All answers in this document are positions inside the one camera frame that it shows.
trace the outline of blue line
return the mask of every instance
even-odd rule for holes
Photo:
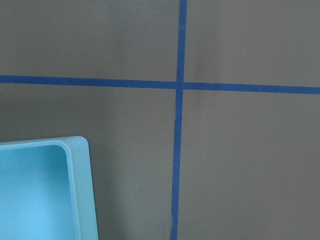
[[[320,87],[254,85],[254,84],[232,84],[232,83],[184,82],[183,89],[185,89],[185,90],[256,92],[256,93],[282,93],[282,94],[320,94]]]
[[[143,88],[143,89],[176,89],[177,87],[177,83],[174,81],[94,79],[94,78],[48,77],[48,76],[11,76],[11,75],[0,75],[0,83],[122,87],[122,88]]]
[[[184,74],[186,51],[186,25],[187,25],[187,0],[180,0],[179,6],[179,31],[176,63],[176,91],[175,91],[175,121],[173,143],[173,167],[172,167],[172,228],[170,240],[178,239],[179,218],[179,187],[180,187],[180,159],[181,159],[181,135],[184,98]]]

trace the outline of horizontal blue line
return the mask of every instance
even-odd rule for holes
[[[72,78],[72,77],[49,77],[49,76],[0,75],[0,83],[120,87],[120,88],[143,88],[143,89],[176,89],[178,85],[182,84],[184,90],[282,93],[282,94],[314,94],[314,95],[320,94],[320,87],[312,87],[312,86],[280,86],[280,85],[202,83],[202,82],[177,83],[175,81],[96,79],[96,78]]]
[[[44,84],[69,86],[95,86],[143,89],[176,89],[175,81],[123,80],[123,79],[96,79],[48,76],[12,76],[0,75],[0,83],[9,84]]]
[[[233,91],[233,92],[256,92],[256,93],[281,93],[281,94],[320,94],[320,87],[254,85],[254,84],[233,84],[233,83],[184,82],[183,89],[209,90],[209,91]]]

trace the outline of gray surface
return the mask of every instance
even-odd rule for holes
[[[0,74],[174,81],[179,2],[5,0]]]
[[[318,0],[188,2],[186,82],[320,87]]]
[[[318,95],[185,91],[180,240],[318,240]]]
[[[101,240],[171,229],[173,90],[0,84],[0,142],[87,138]]]

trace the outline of blue plastic bin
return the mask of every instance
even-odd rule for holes
[[[98,239],[85,138],[0,143],[0,239]]]

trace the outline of blue tape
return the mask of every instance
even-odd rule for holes
[[[180,0],[179,6],[179,31],[176,63],[176,91],[175,91],[175,121],[173,143],[173,168],[172,168],[172,200],[171,215],[172,227],[170,240],[178,239],[179,218],[179,187],[180,187],[180,158],[181,158],[181,135],[184,98],[184,74],[186,52],[186,26],[187,26],[187,0]]]
[[[10,84],[44,84],[69,86],[95,86],[95,87],[123,87],[143,89],[176,89],[175,81],[147,81],[123,79],[93,79],[71,77],[45,77],[45,76],[10,76],[0,75],[0,83]]]
[[[185,89],[185,90],[256,92],[256,93],[282,93],[282,94],[320,94],[320,87],[254,85],[254,84],[232,84],[232,83],[184,82],[183,89]]]

